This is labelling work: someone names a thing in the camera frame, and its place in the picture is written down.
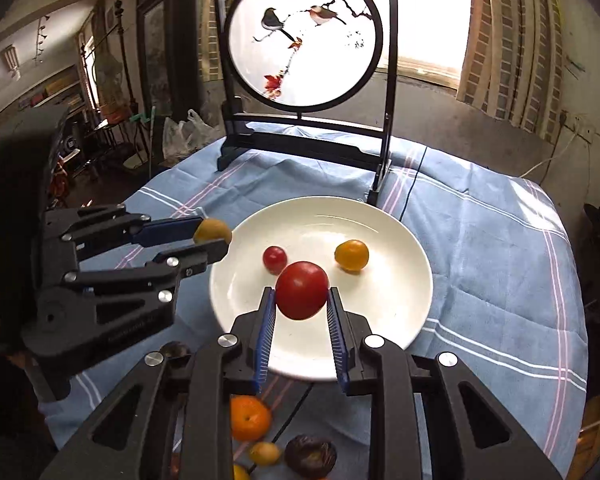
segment curtain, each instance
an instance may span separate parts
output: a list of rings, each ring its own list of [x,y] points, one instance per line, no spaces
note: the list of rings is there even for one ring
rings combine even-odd
[[[109,51],[104,13],[104,0],[98,0],[91,17],[93,44],[97,45],[94,53],[95,82],[100,111],[108,116],[126,107],[127,102],[122,93],[123,65]]]
[[[555,144],[561,85],[558,0],[472,0],[459,101]]]
[[[233,0],[224,0],[227,9]],[[215,0],[202,0],[200,5],[200,40],[198,62],[203,82],[222,79]]]

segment blue tablecloth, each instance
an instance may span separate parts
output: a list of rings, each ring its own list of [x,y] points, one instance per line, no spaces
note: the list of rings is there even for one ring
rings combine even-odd
[[[294,126],[273,130],[379,150],[377,139]],[[373,177],[337,164],[256,151],[218,173],[221,142],[156,176],[126,201],[128,210],[158,219],[202,208],[233,228],[264,206],[298,196],[364,200]],[[391,148],[392,168],[378,206],[399,217],[424,147],[392,139]],[[527,180],[428,150],[403,222],[426,251],[434,279],[429,317],[409,351],[428,357],[457,353],[566,475],[585,402],[587,334],[573,254],[548,196]],[[82,268],[140,266],[161,249],[126,246]],[[65,400],[41,404],[58,446],[145,353],[171,340],[196,349],[221,333],[207,280],[206,274],[183,280],[173,326],[74,377]],[[274,412],[269,438],[302,400],[278,443],[284,446],[299,433],[326,436],[339,455],[330,479],[366,478],[370,399],[344,397],[335,383],[272,374],[261,396]],[[236,443],[235,459],[249,465],[245,448]],[[426,444],[423,448],[424,471],[430,473]],[[283,465],[252,475],[292,477]]]

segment yellow cherry tomato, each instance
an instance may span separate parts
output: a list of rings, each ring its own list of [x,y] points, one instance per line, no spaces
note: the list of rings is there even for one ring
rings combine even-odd
[[[202,242],[208,242],[209,240],[217,240],[218,238],[224,238],[224,240],[230,244],[232,238],[231,229],[222,220],[217,218],[205,218],[193,235],[193,241],[197,244]]]
[[[241,465],[234,464],[234,480],[250,480],[249,473]]]
[[[347,240],[336,247],[336,261],[344,270],[358,272],[369,261],[369,248],[360,240]]]
[[[249,450],[249,458],[259,466],[274,465],[282,451],[273,442],[257,442]]]

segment white plate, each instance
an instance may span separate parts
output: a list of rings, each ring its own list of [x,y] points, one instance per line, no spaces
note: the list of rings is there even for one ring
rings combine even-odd
[[[354,238],[370,253],[358,275],[346,273],[333,258],[337,245]],[[213,264],[209,275],[211,304],[226,332],[235,317],[258,307],[265,286],[275,287],[276,276],[262,264],[262,253],[272,245],[284,248],[289,263],[306,260],[321,266],[330,285],[338,287],[344,309],[365,316],[374,333],[402,348],[424,325],[433,280],[415,236],[378,208],[312,196],[266,207],[234,229],[227,256]],[[302,380],[335,380],[325,308],[304,321],[276,313],[269,369]]]

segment black wire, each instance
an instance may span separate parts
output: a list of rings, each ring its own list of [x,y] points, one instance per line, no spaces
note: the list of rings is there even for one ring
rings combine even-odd
[[[284,424],[282,426],[280,426],[280,429],[276,433],[276,436],[271,439],[271,441],[274,444],[277,442],[277,440],[280,438],[280,436],[286,430],[286,427],[291,423],[293,418],[296,416],[296,413],[300,410],[300,407],[304,403],[304,400],[309,396],[309,394],[311,393],[311,390],[314,389],[314,385],[315,385],[315,383],[309,384],[309,387],[304,391],[304,394],[302,394],[302,397],[300,397],[300,400],[298,400],[298,403],[296,404],[295,408],[291,411],[289,416],[286,418]],[[258,466],[257,464],[251,465],[251,467],[247,470],[247,473],[249,473],[249,474],[253,473],[254,469],[256,469],[257,466]]]
[[[402,222],[402,216],[404,215],[404,212],[407,211],[407,204],[409,203],[409,197],[411,196],[411,191],[413,190],[413,186],[416,183],[416,180],[418,179],[418,174],[420,173],[420,167],[422,166],[422,161],[424,160],[424,156],[427,154],[427,149],[429,147],[425,146],[424,147],[424,152],[422,152],[422,157],[420,158],[420,163],[418,164],[418,169],[416,170],[416,175],[413,177],[413,182],[411,183],[411,187],[409,188],[409,192],[407,193],[407,200],[404,201],[404,207],[402,208],[402,212],[400,213],[400,222]]]
[[[591,144],[587,142],[587,191],[584,193],[584,200],[589,196],[589,186],[591,184]]]

